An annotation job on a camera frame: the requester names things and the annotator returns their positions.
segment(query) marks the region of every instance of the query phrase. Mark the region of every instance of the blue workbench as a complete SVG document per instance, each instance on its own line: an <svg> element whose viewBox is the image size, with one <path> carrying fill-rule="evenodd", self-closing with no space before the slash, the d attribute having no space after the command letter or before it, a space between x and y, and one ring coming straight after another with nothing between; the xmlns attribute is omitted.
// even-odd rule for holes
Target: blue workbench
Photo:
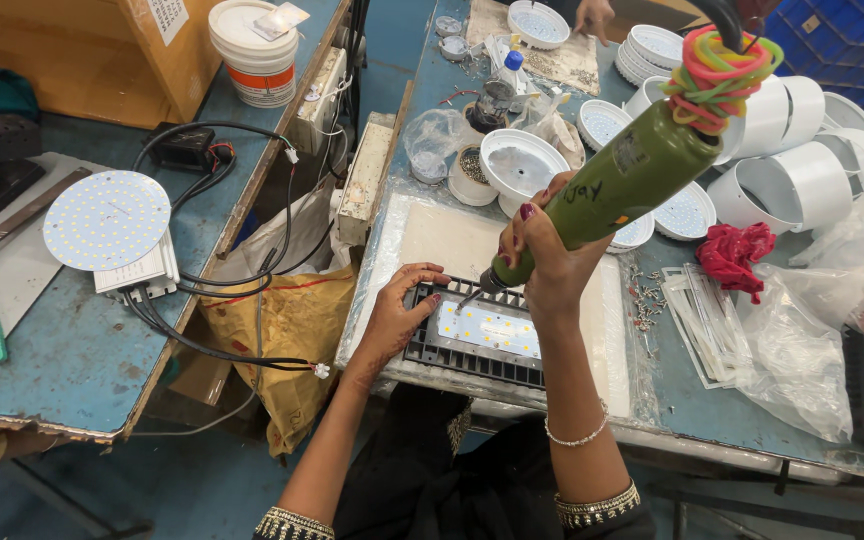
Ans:
<svg viewBox="0 0 864 540"><path fill-rule="evenodd" d="M469 10L470 4L466 0L438 0L433 20L441 16L464 20L468 17ZM439 52L438 44L439 37L435 34L434 28L430 28L421 62L415 74L412 97L403 125L407 125L413 118L427 110L447 107L445 104L439 105L439 102L455 91L454 86L460 90L478 90L481 86L481 80L471 80L459 65L444 59ZM601 92L596 98L621 106L635 93L636 88L618 74L614 66L617 51L618 45L615 43L610 47L598 45ZM452 106L461 110L466 104L474 101L474 98L474 95L458 96L451 100ZM558 110L564 113L566 121L574 122L579 108L588 99L591 99L588 94L573 95L572 99L567 104L561 105ZM453 159L454 157L450 157L447 160L449 166ZM390 170L393 174L387 180L390 186L387 186L386 195L381 202L384 207L379 208L377 215L386 214L390 197L397 190L409 195L424 190L430 200L444 201L445 204L449 204L452 197L445 187L427 188L418 184L414 178L403 179L408 174L406 172L408 159L402 141L398 142L391 163ZM704 188L717 178L718 174L714 170L709 170L698 179L698 183ZM409 182L413 184L405 186L404 183ZM480 208L454 203L466 212L491 219L503 221L507 219L498 207L498 202ZM363 270L359 276L358 294L364 294L362 291L369 283L371 263L377 256L376 248L382 226L383 224L377 220L372 230L366 260L363 262ZM789 256L802 251L809 246L810 242L811 238L807 233L782 234L775 243L774 251L767 255L764 261L787 266ZM694 252L698 245L699 242L679 242L654 234L647 244L635 250L635 255L640 269L648 275L653 271L661 271L663 267L682 266L686 262L695 263ZM354 306L350 319L357 315L355 310ZM816 465L820 466L819 469L827 467L864 476L864 451L857 445L829 443L799 430L775 418L736 389L705 389L667 310L658 315L657 323L649 332L652 344L656 342L658 344L656 358L652 360L654 364L649 366L653 372L657 407L652 407L653 417L641 419L647 421L639 423L638 426L632 425L628 428L614 426L616 438L620 441L732 464L742 465L760 460L767 462L766 466L759 467L761 470L768 469L775 472L778 472L782 460L787 459L793 462L793 469L796 463L805 466L802 470L811 467L813 471L811 478L824 478L829 482L835 482L841 476L835 472L829 472L827 475L822 471L816 472ZM346 325L346 335L349 334L352 324L349 322ZM452 389L464 391L458 386ZM810 474L804 473L803 476L809 477Z"/></svg>
<svg viewBox="0 0 864 540"><path fill-rule="evenodd" d="M311 16L301 23L304 39L295 53L298 91L291 104L255 108L239 101L229 74L220 68L198 120L230 120L284 133L328 53L350 0L293 0ZM216 255L228 251L242 220L266 180L279 144L240 129L216 128L230 139L238 163L208 195L187 202L170 231L179 267L208 276ZM117 169L129 169L145 129L43 114L46 151ZM171 199L199 177L157 170L146 159L142 171L158 180ZM288 178L271 178L286 182ZM195 300L178 292L155 300L179 330ZM131 430L155 386L171 343L139 321L121 303L95 294L88 272L63 267L6 339L9 359L0 363L0 426L34 424L45 434L111 442Z"/></svg>

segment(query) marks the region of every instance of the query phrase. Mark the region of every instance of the cloth rag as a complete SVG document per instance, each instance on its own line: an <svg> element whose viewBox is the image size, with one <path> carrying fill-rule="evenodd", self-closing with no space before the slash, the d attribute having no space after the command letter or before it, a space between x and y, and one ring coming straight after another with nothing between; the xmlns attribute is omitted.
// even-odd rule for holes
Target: cloth rag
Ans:
<svg viewBox="0 0 864 540"><path fill-rule="evenodd" d="M772 252L775 245L776 236L762 222L745 228L713 225L708 228L708 240L695 250L695 257L706 274L722 282L722 289L747 292L751 302L758 305L765 285L752 273L751 264Z"/></svg>

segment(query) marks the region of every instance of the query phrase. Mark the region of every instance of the green electric screwdriver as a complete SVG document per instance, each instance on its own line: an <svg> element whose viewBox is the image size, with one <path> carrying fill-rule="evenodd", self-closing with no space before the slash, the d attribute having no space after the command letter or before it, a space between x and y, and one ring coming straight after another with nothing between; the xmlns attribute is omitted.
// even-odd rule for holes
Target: green electric screwdriver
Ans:
<svg viewBox="0 0 864 540"><path fill-rule="evenodd" d="M546 204L545 213L565 249L577 249L652 212L712 166L721 152L720 137L677 123L669 104L657 101L589 159ZM458 311L482 293L524 284L535 267L528 248L514 269L497 255Z"/></svg>

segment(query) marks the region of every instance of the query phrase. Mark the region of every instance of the woman's left hand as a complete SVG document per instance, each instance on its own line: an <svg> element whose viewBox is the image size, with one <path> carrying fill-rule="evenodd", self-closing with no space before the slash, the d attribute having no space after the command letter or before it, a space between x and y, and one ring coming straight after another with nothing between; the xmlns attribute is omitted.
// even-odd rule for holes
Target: woman's left hand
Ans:
<svg viewBox="0 0 864 540"><path fill-rule="evenodd" d="M412 309L406 309L402 301L405 292L419 282L440 286L451 282L443 270L445 268L431 262L406 264L378 291L365 334L345 368L346 372L354 373L357 382L371 387L385 364L405 349L416 328L436 309L442 300L438 293L426 297Z"/></svg>

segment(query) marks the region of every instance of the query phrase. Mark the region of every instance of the painted fingernail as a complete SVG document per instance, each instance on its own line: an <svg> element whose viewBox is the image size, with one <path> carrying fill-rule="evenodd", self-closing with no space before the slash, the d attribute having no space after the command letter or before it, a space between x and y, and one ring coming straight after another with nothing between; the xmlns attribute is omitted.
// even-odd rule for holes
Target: painted fingernail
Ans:
<svg viewBox="0 0 864 540"><path fill-rule="evenodd" d="M522 221L528 221L530 217L536 215L536 209L531 202L524 202L518 209L518 215L522 216Z"/></svg>

